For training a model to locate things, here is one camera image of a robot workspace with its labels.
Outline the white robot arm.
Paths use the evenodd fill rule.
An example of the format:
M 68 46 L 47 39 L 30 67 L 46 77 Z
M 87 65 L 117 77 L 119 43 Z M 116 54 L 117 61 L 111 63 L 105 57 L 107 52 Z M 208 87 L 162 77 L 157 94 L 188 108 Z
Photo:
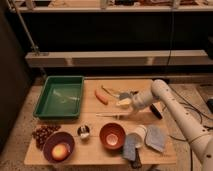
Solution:
M 173 96 L 163 80 L 152 82 L 149 89 L 132 97 L 133 112 L 162 101 L 168 108 L 192 151 L 202 164 L 202 171 L 213 171 L 213 134 L 200 124 Z

